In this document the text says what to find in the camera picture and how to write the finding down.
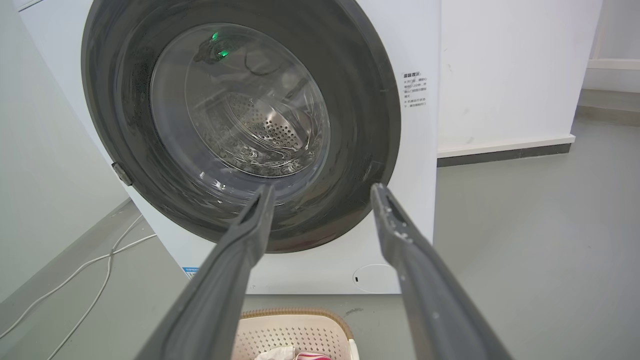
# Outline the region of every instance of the laundry basket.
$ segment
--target laundry basket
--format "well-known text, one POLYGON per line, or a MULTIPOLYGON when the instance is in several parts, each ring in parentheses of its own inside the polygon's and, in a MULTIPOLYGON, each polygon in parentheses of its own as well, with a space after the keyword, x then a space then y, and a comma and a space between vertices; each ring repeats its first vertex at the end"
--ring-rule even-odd
POLYGON ((253 360, 276 347, 293 346, 331 360, 359 360, 351 329, 331 311, 290 307, 242 313, 232 360, 253 360))

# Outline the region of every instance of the warning label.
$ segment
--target warning label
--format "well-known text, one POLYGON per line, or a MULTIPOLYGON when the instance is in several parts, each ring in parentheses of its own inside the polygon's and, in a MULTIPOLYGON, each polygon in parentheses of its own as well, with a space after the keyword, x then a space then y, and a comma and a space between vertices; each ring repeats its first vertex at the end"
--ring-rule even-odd
POLYGON ((184 273, 187 274, 189 279, 193 279, 193 276, 198 272, 198 268, 182 268, 184 273))
POLYGON ((400 96, 405 108, 427 105, 427 78, 419 71, 404 72, 400 96))

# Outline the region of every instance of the washing machine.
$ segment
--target washing machine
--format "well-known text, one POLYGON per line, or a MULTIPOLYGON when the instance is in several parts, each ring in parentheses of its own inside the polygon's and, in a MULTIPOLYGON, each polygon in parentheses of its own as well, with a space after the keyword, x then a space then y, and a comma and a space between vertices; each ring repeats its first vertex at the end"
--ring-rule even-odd
POLYGON ((369 188, 388 184, 432 238, 439 0, 14 3, 186 275, 273 184, 247 293, 399 293, 369 188))

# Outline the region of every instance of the blue label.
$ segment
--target blue label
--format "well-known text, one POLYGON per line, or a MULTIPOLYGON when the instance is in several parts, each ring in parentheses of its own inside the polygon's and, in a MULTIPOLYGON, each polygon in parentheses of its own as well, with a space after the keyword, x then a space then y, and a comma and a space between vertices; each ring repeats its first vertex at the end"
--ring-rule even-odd
POLYGON ((193 276, 198 272, 198 268, 182 268, 184 273, 187 274, 189 279, 192 279, 193 276))

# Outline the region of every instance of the white cable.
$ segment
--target white cable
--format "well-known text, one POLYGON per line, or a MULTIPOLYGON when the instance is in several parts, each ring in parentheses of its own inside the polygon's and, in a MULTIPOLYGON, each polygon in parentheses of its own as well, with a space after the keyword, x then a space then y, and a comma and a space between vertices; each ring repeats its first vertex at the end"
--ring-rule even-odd
MULTIPOLYGON (((116 244, 114 246, 114 248, 122 241, 122 239, 124 239, 124 237, 129 233, 129 231, 133 228, 134 225, 136 225, 136 223, 138 222, 138 220, 140 220, 140 218, 142 217, 142 215, 138 216, 138 218, 124 231, 124 233, 121 235, 121 237, 118 239, 118 241, 116 241, 116 244)), ((36 306, 37 304, 39 304, 41 301, 43 301, 44 299, 46 299, 49 295, 53 294, 54 292, 60 290, 60 288, 62 288, 64 285, 66 285, 69 281, 71 281, 71 279, 73 279, 80 271, 84 270, 84 268, 86 268, 87 266, 93 264, 94 262, 98 261, 98 260, 102 260, 104 258, 108 258, 111 256, 111 253, 106 254, 106 255, 102 255, 99 258, 95 258, 93 260, 89 260, 86 263, 82 264, 73 274, 71 274, 70 277, 67 278, 67 280, 64 280, 64 282, 62 282, 62 284, 58 285, 57 287, 55 287, 55 289, 51 290, 50 292, 46 293, 45 295, 42 295, 41 297, 38 298, 38 300, 34 301, 31 305, 29 305, 29 307, 27 307, 27 309, 22 313, 22 315, 20 315, 20 317, 18 318, 18 320, 16 320, 13 325, 11 325, 9 327, 9 329, 7 329, 6 331, 4 331, 2 334, 0 334, 0 339, 2 339, 3 337, 5 337, 9 332, 11 332, 11 330, 13 330, 16 326, 18 326, 18 324, 22 321, 22 319, 25 317, 25 315, 27 315, 27 313, 29 312, 29 310, 31 310, 31 308, 33 308, 34 306, 36 306)))
POLYGON ((98 291, 98 295, 95 296, 95 299, 91 303, 91 306, 89 306, 89 308, 84 312, 84 315, 80 318, 80 321, 78 321, 76 323, 76 326, 74 326, 74 328, 71 329, 71 331, 67 334, 67 336, 65 336, 65 339, 62 340, 62 342, 60 343, 60 345, 58 345, 56 350, 53 350, 53 352, 51 353, 51 355, 49 355, 47 360, 51 360, 58 353, 58 351, 62 348, 62 346, 67 342, 67 340, 69 340, 71 335, 73 335, 74 331, 76 331, 76 329, 80 326, 84 318, 86 318, 86 316, 89 315, 89 312, 93 309, 93 306, 95 305, 95 303, 98 302, 98 298, 100 297, 100 295, 102 295, 102 291, 104 290, 104 287, 107 286, 109 275, 111 275, 111 260, 113 260, 113 256, 109 254, 109 261, 107 262, 107 277, 104 278, 102 287, 100 288, 100 291, 98 291))
POLYGON ((89 308, 87 309, 87 311, 84 313, 84 315, 80 318, 80 321, 78 321, 76 323, 76 325, 74 326, 73 329, 71 329, 71 331, 67 334, 67 336, 65 336, 65 339, 60 343, 60 345, 58 345, 58 347, 56 348, 56 350, 53 351, 53 353, 47 358, 47 360, 51 360, 57 353, 58 351, 60 351, 60 349, 62 348, 62 346, 64 346, 64 344, 67 342, 67 340, 69 340, 69 338, 71 337, 71 335, 73 335, 73 333, 76 331, 76 329, 80 326, 80 324, 82 323, 82 321, 84 321, 84 318, 87 317, 87 315, 89 315, 89 312, 93 309, 94 305, 96 302, 98 302, 98 299, 100 298, 100 296, 102 295, 102 292, 104 291, 104 288, 107 286, 107 281, 109 281, 109 276, 111 275, 111 262, 113 260, 113 256, 115 254, 118 254, 119 252, 123 252, 133 246, 136 246, 137 244, 151 239, 153 237, 156 236, 156 234, 151 234, 149 236, 146 236, 140 240, 136 240, 130 244, 128 244, 127 246, 123 247, 122 249, 118 249, 116 250, 116 248, 118 247, 118 245, 120 244, 120 242, 124 239, 124 237, 129 233, 129 231, 134 227, 134 225, 136 225, 136 223, 138 222, 138 220, 140 220, 140 218, 142 217, 142 215, 138 216, 138 218, 127 228, 127 230, 125 230, 125 232, 119 237, 118 241, 116 241, 116 243, 113 245, 113 247, 111 248, 111 252, 109 254, 106 255, 102 255, 99 256, 93 260, 89 260, 86 263, 82 264, 73 274, 71 274, 70 277, 67 278, 67 280, 64 280, 62 282, 62 284, 58 285, 57 287, 55 287, 55 289, 51 290, 50 292, 46 293, 45 295, 42 295, 40 298, 38 298, 37 300, 35 300, 31 305, 29 305, 29 307, 27 307, 27 309, 22 313, 22 315, 20 315, 20 317, 18 318, 18 320, 15 321, 15 323, 13 323, 13 325, 11 325, 9 327, 9 329, 7 329, 5 332, 3 332, 2 334, 0 334, 0 339, 2 339, 4 336, 6 336, 11 330, 13 330, 16 326, 18 326, 18 324, 22 321, 22 319, 27 315, 27 313, 29 313, 29 311, 36 306, 37 304, 39 304, 41 301, 43 301, 44 299, 46 299, 49 295, 53 294, 54 292, 60 290, 60 288, 62 288, 64 285, 66 285, 69 281, 71 281, 71 279, 73 279, 80 271, 84 270, 87 266, 93 264, 96 261, 102 260, 104 258, 109 258, 109 262, 107 263, 107 276, 104 279, 104 283, 102 283, 102 287, 100 288, 100 291, 98 291, 98 295, 96 295, 95 299, 93 300, 93 302, 91 303, 91 305, 89 306, 89 308))
POLYGON ((111 251, 113 252, 112 254, 106 254, 105 256, 109 257, 109 262, 107 263, 107 277, 104 279, 104 283, 102 283, 102 287, 100 288, 100 291, 98 291, 98 295, 96 295, 95 299, 93 300, 93 302, 91 303, 91 306, 89 306, 89 308, 86 310, 86 312, 84 313, 84 315, 80 318, 80 321, 78 321, 78 323, 76 324, 76 326, 74 326, 73 329, 71 329, 71 331, 67 334, 67 336, 65 336, 65 339, 62 340, 62 342, 60 343, 60 345, 58 345, 58 347, 56 348, 56 350, 53 351, 53 353, 47 358, 47 360, 51 360, 57 353, 58 351, 62 348, 62 346, 67 342, 67 340, 69 340, 69 338, 71 337, 71 335, 73 335, 74 331, 76 331, 76 329, 80 326, 80 324, 82 323, 82 321, 84 321, 84 318, 86 318, 87 315, 89 315, 89 312, 93 309, 93 306, 95 305, 96 302, 98 302, 98 298, 100 297, 100 295, 102 295, 102 291, 104 290, 105 286, 107 286, 107 281, 109 281, 109 275, 111 275, 111 261, 113 260, 113 255, 118 254, 119 252, 125 251, 130 247, 136 246, 137 244, 147 240, 147 239, 151 239, 153 237, 155 237, 156 234, 152 234, 149 236, 146 236, 140 240, 136 240, 130 244, 128 244, 127 246, 123 247, 120 250, 116 250, 113 251, 116 246, 118 245, 118 243, 120 242, 120 240, 118 240, 116 242, 116 244, 113 246, 113 248, 111 248, 111 251))

